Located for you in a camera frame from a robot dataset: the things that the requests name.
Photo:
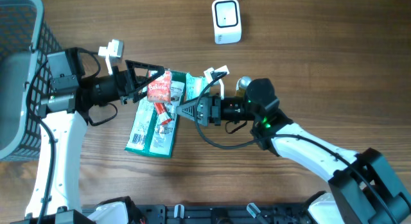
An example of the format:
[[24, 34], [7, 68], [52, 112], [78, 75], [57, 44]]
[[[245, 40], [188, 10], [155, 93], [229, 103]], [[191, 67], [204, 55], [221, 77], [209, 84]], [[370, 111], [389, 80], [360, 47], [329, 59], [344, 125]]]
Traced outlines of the red snack packet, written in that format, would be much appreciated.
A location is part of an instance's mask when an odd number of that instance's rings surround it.
[[172, 118], [168, 115], [164, 103], [154, 103], [154, 107], [157, 111], [157, 117], [159, 119], [160, 125], [166, 125], [172, 121]]

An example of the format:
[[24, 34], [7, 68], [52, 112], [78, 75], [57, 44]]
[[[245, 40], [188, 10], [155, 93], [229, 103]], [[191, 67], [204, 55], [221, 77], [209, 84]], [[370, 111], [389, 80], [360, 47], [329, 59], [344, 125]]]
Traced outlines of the red Kleenex tissue pack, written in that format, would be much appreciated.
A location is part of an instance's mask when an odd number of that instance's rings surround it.
[[147, 100], [152, 103], [167, 103], [171, 101], [172, 73], [165, 71], [160, 77], [147, 86]]

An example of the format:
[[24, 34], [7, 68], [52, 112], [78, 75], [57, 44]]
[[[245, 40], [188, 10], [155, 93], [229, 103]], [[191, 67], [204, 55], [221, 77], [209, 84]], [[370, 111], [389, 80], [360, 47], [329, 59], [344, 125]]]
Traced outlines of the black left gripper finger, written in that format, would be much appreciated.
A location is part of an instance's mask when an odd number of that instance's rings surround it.
[[[165, 73], [165, 68], [160, 65], [146, 64], [133, 60], [125, 60], [125, 63], [133, 80], [142, 80], [143, 78], [155, 80]], [[146, 74], [138, 75], [140, 71], [146, 71]]]
[[138, 76], [135, 79], [131, 79], [127, 83], [127, 96], [128, 99], [132, 99], [134, 103], [147, 96], [148, 85], [153, 83], [157, 78]]

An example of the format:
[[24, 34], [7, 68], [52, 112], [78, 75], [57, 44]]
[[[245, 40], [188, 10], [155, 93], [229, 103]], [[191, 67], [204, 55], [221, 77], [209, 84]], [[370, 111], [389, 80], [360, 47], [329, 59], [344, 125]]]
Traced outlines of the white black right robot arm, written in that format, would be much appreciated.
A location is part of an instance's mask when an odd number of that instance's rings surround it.
[[251, 81], [241, 98], [203, 90], [179, 105], [177, 114], [196, 127], [252, 121], [253, 143], [328, 183], [330, 192], [314, 196], [305, 209], [315, 223], [401, 223], [410, 216], [410, 193], [379, 151], [358, 153], [310, 134], [279, 108], [267, 78]]

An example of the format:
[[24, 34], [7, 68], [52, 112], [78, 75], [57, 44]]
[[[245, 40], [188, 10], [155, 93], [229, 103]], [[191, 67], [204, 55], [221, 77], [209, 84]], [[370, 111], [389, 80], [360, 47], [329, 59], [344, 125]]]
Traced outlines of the teal wet wipes pack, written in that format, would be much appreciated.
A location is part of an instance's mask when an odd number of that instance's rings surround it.
[[186, 99], [191, 100], [200, 95], [204, 88], [208, 85], [208, 81], [204, 76], [192, 76], [186, 74]]

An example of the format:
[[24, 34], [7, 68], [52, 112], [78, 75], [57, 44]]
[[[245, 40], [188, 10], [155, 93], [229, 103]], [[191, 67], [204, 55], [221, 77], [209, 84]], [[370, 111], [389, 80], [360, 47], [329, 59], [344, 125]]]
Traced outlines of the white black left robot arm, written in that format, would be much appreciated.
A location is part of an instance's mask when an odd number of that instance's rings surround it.
[[65, 214], [71, 221], [88, 220], [81, 212], [78, 183], [83, 138], [88, 125], [97, 125], [89, 110], [115, 101], [136, 103], [146, 97], [143, 89], [165, 74], [162, 66], [128, 60], [124, 71], [110, 66], [107, 76], [86, 76], [83, 52], [78, 47], [54, 52], [42, 64], [49, 66], [51, 78], [38, 104], [28, 107], [40, 126], [41, 146], [23, 223], [56, 223]]

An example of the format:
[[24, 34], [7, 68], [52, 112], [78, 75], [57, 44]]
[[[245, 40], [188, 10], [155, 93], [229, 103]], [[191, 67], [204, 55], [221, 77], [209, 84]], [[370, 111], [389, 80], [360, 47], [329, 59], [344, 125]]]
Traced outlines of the green 3M gloves package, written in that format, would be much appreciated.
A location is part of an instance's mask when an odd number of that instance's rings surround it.
[[171, 101], [164, 105], [171, 121], [163, 125], [155, 105], [143, 98], [138, 106], [125, 150], [147, 157], [170, 158], [179, 116], [177, 107], [184, 101], [186, 73], [173, 71]]

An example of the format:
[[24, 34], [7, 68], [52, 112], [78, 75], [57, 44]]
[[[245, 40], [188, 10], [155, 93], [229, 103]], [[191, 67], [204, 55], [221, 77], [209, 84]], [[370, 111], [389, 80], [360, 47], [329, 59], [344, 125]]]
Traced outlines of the yellow oil bottle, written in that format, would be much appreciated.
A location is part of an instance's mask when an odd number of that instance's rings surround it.
[[249, 76], [242, 76], [236, 83], [236, 97], [244, 97], [247, 87], [252, 81]]

